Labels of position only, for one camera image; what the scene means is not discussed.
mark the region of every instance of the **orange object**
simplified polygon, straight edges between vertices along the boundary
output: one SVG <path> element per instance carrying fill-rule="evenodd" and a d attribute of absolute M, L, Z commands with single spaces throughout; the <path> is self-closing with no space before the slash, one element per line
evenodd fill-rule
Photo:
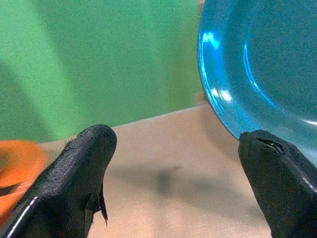
<path fill-rule="evenodd" d="M 34 142 L 0 141 L 0 225 L 43 171 L 47 160 L 47 154 Z"/>

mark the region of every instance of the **green backdrop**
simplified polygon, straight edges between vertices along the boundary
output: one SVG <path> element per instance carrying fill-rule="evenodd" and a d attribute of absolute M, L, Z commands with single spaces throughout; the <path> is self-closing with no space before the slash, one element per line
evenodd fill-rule
<path fill-rule="evenodd" d="M 198 22 L 196 0 L 0 1 L 0 139 L 192 106 Z"/>

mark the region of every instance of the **glossy blue plate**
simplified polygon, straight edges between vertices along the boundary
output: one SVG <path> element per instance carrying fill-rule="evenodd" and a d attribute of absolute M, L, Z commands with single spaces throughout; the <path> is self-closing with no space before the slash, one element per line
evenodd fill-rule
<path fill-rule="evenodd" d="M 317 165 L 317 1 L 206 0 L 198 62 L 235 138 L 268 130 Z"/>

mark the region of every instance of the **beige table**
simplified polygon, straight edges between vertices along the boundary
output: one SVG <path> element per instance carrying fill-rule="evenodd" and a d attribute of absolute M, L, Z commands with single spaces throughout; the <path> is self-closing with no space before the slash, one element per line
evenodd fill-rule
<path fill-rule="evenodd" d="M 89 238 L 269 238 L 238 142 L 207 105 L 114 128 L 106 170 L 108 228 Z M 45 143 L 56 158 L 65 141 Z"/>

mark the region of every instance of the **blue plate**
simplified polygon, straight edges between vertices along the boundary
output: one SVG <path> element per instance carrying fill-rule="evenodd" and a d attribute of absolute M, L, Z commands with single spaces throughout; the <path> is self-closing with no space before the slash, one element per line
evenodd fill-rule
<path fill-rule="evenodd" d="M 268 130 L 317 165 L 317 1 L 207 0 L 198 62 L 235 138 Z"/>

